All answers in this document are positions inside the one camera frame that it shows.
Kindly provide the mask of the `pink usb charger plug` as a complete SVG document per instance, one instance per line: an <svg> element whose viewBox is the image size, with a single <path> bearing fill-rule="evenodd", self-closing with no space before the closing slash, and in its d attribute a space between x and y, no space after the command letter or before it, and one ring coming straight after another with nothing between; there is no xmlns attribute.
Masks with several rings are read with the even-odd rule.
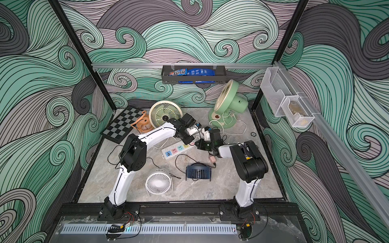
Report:
<svg viewBox="0 0 389 243"><path fill-rule="evenodd" d="M214 164L216 163L216 157L215 156L209 156L209 162Z"/></svg>

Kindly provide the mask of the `white power strip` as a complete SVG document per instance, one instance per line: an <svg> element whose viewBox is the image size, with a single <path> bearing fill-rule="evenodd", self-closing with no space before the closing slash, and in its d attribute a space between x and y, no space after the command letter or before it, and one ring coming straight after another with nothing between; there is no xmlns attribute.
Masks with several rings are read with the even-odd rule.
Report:
<svg viewBox="0 0 389 243"><path fill-rule="evenodd" d="M169 160L170 158L173 158L181 153L186 152L187 150L194 148L194 145L190 144L184 144L183 142L177 142L173 145L170 145L166 148L162 149L162 157L165 160Z"/></svg>

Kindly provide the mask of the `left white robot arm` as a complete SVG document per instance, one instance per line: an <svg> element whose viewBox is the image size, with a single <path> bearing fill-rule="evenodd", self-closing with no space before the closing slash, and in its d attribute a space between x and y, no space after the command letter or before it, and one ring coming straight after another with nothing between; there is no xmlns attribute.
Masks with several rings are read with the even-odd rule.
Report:
<svg viewBox="0 0 389 243"><path fill-rule="evenodd" d="M186 113L182 118L171 118L160 127L139 136L130 134L119 154L119 174L109 196L104 199L104 209L114 220L119 220L125 213L125 202L131 182L137 171L146 163L147 151L156 144L169 139L179 138L188 145L194 140L193 134L198 130L193 116Z"/></svg>

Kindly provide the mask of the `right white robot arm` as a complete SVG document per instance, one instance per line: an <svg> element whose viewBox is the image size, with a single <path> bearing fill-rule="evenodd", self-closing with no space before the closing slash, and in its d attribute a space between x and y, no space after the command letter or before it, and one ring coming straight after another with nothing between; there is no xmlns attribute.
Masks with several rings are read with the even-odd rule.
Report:
<svg viewBox="0 0 389 243"><path fill-rule="evenodd" d="M268 172L268 165L254 141L224 143L219 129L204 132L205 138L195 142L199 150L210 152L218 158L233 159L240 178L235 195L237 209L248 209L254 204L254 194L261 179Z"/></svg>

